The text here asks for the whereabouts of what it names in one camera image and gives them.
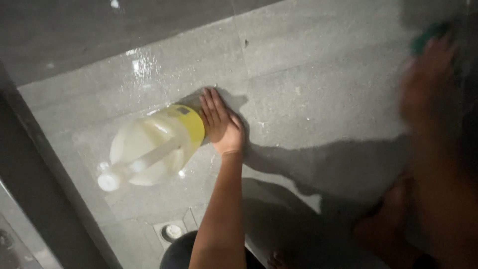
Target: white plastic bottle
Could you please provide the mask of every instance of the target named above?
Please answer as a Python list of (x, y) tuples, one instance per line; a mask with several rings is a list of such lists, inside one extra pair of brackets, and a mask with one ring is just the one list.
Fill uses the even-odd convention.
[(98, 177), (104, 191), (125, 182), (151, 186), (167, 180), (186, 165), (204, 139), (199, 115), (171, 105), (123, 126), (111, 143), (111, 166)]

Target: hand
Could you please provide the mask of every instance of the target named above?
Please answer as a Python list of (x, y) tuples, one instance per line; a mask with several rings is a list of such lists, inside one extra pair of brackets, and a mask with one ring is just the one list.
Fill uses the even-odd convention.
[(224, 106), (216, 89), (203, 89), (203, 95), (199, 99), (202, 105), (199, 115), (217, 152), (221, 156), (242, 154), (244, 127), (239, 117)]
[(412, 131), (436, 129), (440, 117), (436, 106), (453, 89), (451, 61), (455, 46), (449, 38), (430, 40), (424, 54), (414, 60), (402, 82), (401, 111)]

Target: white bottle cap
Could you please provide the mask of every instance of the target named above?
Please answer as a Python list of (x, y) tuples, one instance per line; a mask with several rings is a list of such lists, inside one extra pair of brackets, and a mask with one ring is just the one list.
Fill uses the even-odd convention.
[(121, 176), (110, 169), (106, 169), (98, 177), (98, 185), (104, 191), (115, 191), (120, 188), (122, 182)]

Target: person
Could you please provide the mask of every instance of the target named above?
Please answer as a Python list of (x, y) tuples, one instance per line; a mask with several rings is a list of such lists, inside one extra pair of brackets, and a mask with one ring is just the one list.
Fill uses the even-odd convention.
[[(353, 237), (392, 269), (476, 268), (478, 199), (473, 177), (459, 161), (456, 141), (442, 123), (442, 100), (453, 93), (449, 38), (431, 40), (402, 81), (401, 112), (412, 145), (410, 172), (400, 175), (375, 212), (359, 220)], [(162, 269), (258, 269), (262, 265), (244, 248), (241, 170), (244, 130), (215, 89), (200, 98), (206, 132), (221, 155), (221, 168), (199, 230), (175, 241)], [(411, 204), (430, 238), (431, 253), (409, 244), (404, 235)], [(271, 269), (290, 269), (280, 253)]]

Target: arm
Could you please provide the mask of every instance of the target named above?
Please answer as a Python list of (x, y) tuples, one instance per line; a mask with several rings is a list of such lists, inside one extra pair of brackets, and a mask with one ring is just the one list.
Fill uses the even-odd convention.
[(191, 255), (189, 268), (246, 268), (242, 221), (242, 146), (239, 118), (215, 89), (204, 90), (200, 112), (209, 139), (221, 155), (221, 168)]
[(443, 115), (436, 109), (440, 101), (453, 103), (449, 98), (453, 55), (446, 38), (428, 45), (404, 80), (402, 113), (411, 128), (421, 224), (446, 268), (471, 268), (478, 258), (476, 186), (461, 168), (456, 141), (448, 137)]

